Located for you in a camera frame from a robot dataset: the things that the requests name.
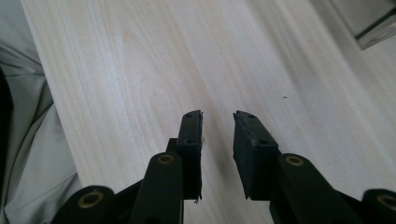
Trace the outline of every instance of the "light wooden surface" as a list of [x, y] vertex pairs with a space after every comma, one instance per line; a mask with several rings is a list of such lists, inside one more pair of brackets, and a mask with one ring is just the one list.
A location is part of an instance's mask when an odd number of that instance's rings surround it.
[[359, 50], [328, 1], [22, 2], [84, 186], [139, 180], [201, 109], [204, 198], [185, 223], [271, 223], [233, 162], [239, 109], [336, 189], [396, 190], [396, 38]]

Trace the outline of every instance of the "gray cloth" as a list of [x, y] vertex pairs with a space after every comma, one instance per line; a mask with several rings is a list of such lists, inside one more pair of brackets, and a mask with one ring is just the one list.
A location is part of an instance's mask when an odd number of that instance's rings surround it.
[[20, 1], [0, 1], [0, 66], [14, 104], [0, 223], [47, 223], [81, 185]]

